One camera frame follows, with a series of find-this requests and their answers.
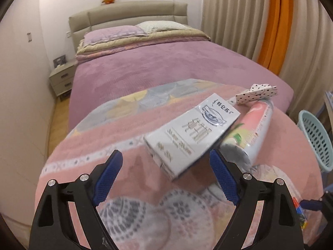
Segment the small picture frame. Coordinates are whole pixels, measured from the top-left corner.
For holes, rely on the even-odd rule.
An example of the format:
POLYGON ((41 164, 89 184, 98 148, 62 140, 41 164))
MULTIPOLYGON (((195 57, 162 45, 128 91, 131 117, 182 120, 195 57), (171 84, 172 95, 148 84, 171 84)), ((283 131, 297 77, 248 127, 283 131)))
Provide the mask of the small picture frame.
POLYGON ((53 60, 54 68, 57 68, 61 65, 64 65, 67 63, 67 59, 65 55, 62 55, 60 57, 57 57, 56 59, 53 60))

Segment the beige bedside table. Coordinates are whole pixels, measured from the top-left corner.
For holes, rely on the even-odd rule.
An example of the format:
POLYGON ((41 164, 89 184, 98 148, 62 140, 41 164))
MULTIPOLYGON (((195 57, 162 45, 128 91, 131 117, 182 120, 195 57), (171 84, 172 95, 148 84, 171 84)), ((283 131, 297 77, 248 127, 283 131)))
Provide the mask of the beige bedside table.
POLYGON ((50 73, 50 85, 56 96, 62 96, 72 90, 76 68, 77 61, 72 60, 59 65, 50 73))

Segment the white dotted pillow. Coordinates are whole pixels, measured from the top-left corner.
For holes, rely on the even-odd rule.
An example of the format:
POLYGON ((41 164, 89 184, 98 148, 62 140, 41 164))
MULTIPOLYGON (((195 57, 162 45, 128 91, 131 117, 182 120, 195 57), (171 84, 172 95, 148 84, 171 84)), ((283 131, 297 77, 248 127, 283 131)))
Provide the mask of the white dotted pillow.
POLYGON ((168 30, 191 29, 191 27, 186 26, 184 24, 180 24, 175 21, 166 21, 166 20, 144 21, 142 23, 137 24, 136 27, 140 28, 146 33, 163 32, 168 30))

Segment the white polka dot wrapper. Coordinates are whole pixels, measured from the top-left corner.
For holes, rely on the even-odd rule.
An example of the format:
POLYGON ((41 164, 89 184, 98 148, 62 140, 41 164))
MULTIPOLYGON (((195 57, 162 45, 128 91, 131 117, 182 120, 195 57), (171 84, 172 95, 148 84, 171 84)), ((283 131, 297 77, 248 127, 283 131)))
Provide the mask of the white polka dot wrapper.
POLYGON ((246 104, 249 102, 255 102, 262 99, 270 99, 278 94, 276 86, 270 84, 253 84, 250 89, 242 91, 230 98, 228 102, 231 105, 246 104))

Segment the purple bed cover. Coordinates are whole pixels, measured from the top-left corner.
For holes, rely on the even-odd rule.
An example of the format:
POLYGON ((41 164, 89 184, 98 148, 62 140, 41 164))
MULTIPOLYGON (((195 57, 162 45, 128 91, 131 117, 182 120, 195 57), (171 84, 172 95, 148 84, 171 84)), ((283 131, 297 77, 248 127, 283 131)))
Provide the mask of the purple bed cover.
POLYGON ((293 89, 274 73, 245 56, 209 41, 171 42, 143 46, 97 57, 76 68, 70 97, 69 129, 92 110, 117 99, 159 85, 187 79, 278 88, 273 102, 286 112, 293 89))

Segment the beige padded headboard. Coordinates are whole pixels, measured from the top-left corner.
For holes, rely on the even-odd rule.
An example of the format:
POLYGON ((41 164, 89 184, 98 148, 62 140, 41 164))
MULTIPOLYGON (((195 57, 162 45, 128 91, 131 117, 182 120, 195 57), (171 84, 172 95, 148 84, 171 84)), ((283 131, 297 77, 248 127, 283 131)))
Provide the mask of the beige padded headboard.
POLYGON ((187 3, 172 1, 129 1, 102 5, 69 17, 74 50, 87 32, 144 21, 168 20, 188 24, 187 3))

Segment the beige pleated curtain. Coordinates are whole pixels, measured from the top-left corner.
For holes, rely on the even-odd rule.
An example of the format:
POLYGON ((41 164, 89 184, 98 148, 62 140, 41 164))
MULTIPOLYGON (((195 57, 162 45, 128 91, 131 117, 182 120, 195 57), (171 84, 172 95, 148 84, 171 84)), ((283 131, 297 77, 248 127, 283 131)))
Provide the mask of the beige pleated curtain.
MULTIPOLYGON (((285 61, 279 75, 294 92, 286 111, 318 112, 332 89, 331 0, 293 0, 285 61)), ((212 41, 257 62, 266 31, 269 0, 203 0, 201 26, 212 41)))

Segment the white printed carton box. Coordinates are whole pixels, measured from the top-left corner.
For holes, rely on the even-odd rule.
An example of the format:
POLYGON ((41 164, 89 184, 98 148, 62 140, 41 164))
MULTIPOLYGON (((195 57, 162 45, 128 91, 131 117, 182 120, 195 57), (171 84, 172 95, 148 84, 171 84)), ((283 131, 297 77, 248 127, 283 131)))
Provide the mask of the white printed carton box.
POLYGON ((240 112, 216 93, 144 136, 154 162, 174 180, 230 129, 240 112))

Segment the purple pillow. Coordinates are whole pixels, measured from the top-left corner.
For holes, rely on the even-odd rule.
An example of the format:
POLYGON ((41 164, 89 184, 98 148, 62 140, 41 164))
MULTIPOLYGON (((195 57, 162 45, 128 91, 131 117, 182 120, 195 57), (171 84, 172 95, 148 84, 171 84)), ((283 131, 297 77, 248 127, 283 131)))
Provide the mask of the purple pillow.
POLYGON ((96 45, 99 43, 105 43, 109 41, 137 36, 148 36, 148 34, 144 30, 133 25, 122 25, 111 28, 103 28, 99 30, 93 30, 85 34, 83 39, 83 45, 96 45))

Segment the pink patterned quilt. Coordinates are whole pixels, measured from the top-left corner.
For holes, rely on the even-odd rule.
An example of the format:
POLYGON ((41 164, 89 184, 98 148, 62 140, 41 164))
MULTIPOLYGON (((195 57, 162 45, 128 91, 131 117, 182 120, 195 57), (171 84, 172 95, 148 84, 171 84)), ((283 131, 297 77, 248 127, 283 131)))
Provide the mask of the pink patterned quilt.
POLYGON ((294 202, 320 197, 321 172, 301 130, 270 100, 237 105, 240 91, 185 80, 100 105, 48 158, 36 200, 48 181, 74 181, 119 150, 122 168, 97 208, 117 247, 212 249, 235 209, 209 164, 213 135, 226 160, 259 180, 282 178, 294 202))

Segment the orange curtain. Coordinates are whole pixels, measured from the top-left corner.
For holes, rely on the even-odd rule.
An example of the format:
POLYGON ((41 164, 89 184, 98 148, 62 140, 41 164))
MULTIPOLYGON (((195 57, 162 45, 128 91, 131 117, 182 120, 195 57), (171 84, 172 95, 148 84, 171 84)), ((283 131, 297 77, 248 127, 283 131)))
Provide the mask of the orange curtain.
POLYGON ((290 40, 293 0, 269 0, 266 31, 258 64, 279 75, 290 40))

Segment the light blue plastic basket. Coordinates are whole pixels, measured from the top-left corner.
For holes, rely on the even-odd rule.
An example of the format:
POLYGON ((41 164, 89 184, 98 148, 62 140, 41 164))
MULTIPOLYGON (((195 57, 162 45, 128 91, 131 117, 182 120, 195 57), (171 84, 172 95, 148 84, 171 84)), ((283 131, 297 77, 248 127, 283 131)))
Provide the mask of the light blue plastic basket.
POLYGON ((299 112, 298 128, 304 133, 316 156, 322 173, 332 171, 332 142, 322 123, 312 113, 299 112))

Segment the folded beige blanket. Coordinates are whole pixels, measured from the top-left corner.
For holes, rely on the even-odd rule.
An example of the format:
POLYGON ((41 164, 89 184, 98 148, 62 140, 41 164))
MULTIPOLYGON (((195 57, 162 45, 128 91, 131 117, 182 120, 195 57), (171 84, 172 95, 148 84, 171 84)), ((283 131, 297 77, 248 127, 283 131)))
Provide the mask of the folded beige blanket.
POLYGON ((76 52, 76 60, 78 63, 85 63, 86 61, 90 61, 106 55, 112 55, 126 50, 133 50, 143 46, 172 42, 210 40, 211 38, 207 34, 198 29, 153 32, 148 36, 122 38, 118 40, 97 43, 95 45, 84 45, 82 40, 76 52))

